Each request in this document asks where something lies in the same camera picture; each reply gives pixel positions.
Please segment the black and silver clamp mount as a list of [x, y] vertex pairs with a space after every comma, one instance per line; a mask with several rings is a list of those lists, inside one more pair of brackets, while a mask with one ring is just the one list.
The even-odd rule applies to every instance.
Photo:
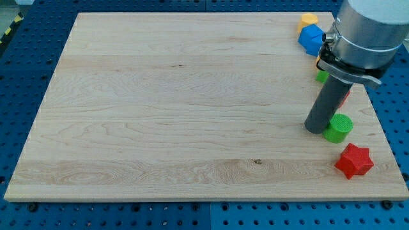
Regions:
[[375, 69], [365, 69], [342, 62], [330, 50], [331, 46], [324, 43], [319, 51], [321, 70], [328, 72], [333, 77], [346, 82], [363, 84], [367, 87], [377, 89], [382, 85], [381, 78], [385, 74], [385, 65]]

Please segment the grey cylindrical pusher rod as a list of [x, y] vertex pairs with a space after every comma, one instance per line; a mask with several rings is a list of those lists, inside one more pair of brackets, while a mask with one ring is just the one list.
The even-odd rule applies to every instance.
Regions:
[[306, 129], [313, 134], [322, 133], [352, 86], [352, 82], [330, 75], [304, 122]]

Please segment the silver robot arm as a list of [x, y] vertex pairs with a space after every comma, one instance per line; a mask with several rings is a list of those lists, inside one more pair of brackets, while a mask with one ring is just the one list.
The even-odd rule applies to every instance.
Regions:
[[354, 84], [376, 89], [408, 34], [407, 0], [345, 0], [322, 36], [316, 66], [328, 72], [304, 125], [326, 129]]

